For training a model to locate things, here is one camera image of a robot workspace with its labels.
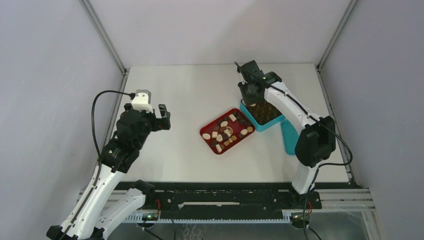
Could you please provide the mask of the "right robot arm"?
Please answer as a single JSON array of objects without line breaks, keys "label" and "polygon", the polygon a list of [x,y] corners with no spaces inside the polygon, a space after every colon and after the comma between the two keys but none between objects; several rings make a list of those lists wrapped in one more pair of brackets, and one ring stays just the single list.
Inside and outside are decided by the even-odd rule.
[{"label": "right robot arm", "polygon": [[294,148],[299,161],[291,182],[289,203],[302,208],[309,201],[308,192],[314,188],[318,169],[336,149],[335,121],[321,117],[307,108],[287,88],[275,72],[264,73],[255,60],[237,65],[243,77],[238,83],[242,99],[248,106],[266,101],[273,105],[291,123],[298,134]]}]

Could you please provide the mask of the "teal chocolate box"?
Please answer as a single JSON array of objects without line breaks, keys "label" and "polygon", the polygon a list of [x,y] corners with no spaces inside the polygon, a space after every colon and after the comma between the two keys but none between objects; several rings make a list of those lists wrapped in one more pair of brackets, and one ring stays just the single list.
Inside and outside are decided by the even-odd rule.
[{"label": "teal chocolate box", "polygon": [[240,111],[247,117],[257,132],[263,132],[286,119],[273,105],[262,101],[255,106],[239,104]]}]

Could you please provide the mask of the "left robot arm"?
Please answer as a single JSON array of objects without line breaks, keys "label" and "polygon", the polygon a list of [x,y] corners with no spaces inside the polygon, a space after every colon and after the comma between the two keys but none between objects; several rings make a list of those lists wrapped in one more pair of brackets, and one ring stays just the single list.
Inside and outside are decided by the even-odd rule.
[{"label": "left robot arm", "polygon": [[146,105],[127,103],[124,108],[82,197],[60,225],[48,229],[46,236],[50,240],[106,240],[132,212],[155,205],[154,186],[139,179],[118,202],[104,210],[115,187],[139,157],[149,134],[171,128],[171,114],[164,104],[158,106],[160,118]]}]

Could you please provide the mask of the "red chocolate tray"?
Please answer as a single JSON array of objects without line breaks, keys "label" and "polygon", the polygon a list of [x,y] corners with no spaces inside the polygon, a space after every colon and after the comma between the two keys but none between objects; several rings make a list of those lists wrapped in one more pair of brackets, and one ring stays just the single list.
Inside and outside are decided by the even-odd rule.
[{"label": "red chocolate tray", "polygon": [[255,130],[253,123],[239,109],[233,108],[203,126],[199,135],[214,154],[222,155]]}]

